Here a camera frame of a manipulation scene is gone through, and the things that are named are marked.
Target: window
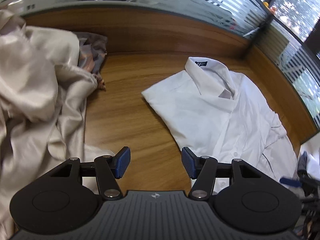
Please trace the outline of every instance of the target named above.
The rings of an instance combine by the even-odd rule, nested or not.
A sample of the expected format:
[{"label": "window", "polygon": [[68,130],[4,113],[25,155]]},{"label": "window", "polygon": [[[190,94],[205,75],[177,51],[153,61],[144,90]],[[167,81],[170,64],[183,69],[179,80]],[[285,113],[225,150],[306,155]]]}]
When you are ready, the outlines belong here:
[{"label": "window", "polygon": [[320,0],[275,0],[276,17],[305,41],[320,18]]}]

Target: crumpled satin garment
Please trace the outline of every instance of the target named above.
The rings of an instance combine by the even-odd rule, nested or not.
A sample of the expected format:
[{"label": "crumpled satin garment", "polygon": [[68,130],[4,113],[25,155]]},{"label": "crumpled satin garment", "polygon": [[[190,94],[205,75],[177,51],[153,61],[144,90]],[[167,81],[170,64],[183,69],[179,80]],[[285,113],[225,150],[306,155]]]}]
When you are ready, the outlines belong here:
[{"label": "crumpled satin garment", "polygon": [[101,155],[84,154],[85,100],[97,81],[76,67],[78,57],[73,33],[26,27],[0,10],[0,240],[13,233],[9,203],[18,190],[70,157]]}]

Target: crosshair symbol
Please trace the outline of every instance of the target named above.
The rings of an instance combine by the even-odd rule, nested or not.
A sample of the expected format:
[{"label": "crosshair symbol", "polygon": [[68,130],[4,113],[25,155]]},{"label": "crosshair symbol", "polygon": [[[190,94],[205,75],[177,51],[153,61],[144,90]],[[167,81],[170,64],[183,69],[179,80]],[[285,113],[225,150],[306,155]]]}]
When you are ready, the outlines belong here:
[{"label": "crosshair symbol", "polygon": [[157,198],[157,197],[160,197],[161,195],[160,194],[158,194],[158,193],[153,193],[152,195],[151,195],[151,197],[153,197],[153,198]]}]

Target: wooden desk surface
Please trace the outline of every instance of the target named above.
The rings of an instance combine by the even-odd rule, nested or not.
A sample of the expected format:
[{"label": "wooden desk surface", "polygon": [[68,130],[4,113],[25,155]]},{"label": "wooden desk surface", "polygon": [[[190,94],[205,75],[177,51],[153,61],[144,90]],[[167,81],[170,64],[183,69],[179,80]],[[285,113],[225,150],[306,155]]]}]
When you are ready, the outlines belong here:
[{"label": "wooden desk surface", "polygon": [[[118,181],[122,191],[190,190],[178,146],[161,118],[141,92],[184,69],[192,55],[111,54],[101,70],[107,91],[95,91],[87,100],[85,142],[117,153],[131,149],[131,163]],[[281,111],[245,61],[219,58],[230,70],[246,74],[261,90],[270,107]],[[286,129],[289,123],[279,113]],[[289,138],[297,144],[295,135]]]}]

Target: shirt label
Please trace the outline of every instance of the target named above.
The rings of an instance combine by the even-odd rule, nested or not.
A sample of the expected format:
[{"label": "shirt label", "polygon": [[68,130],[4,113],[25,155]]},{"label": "shirt label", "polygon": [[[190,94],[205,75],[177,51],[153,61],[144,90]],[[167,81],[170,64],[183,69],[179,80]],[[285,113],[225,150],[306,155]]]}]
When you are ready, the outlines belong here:
[{"label": "shirt label", "polygon": [[199,67],[201,66],[206,66],[207,65],[207,61],[204,61],[204,62],[195,62]]}]

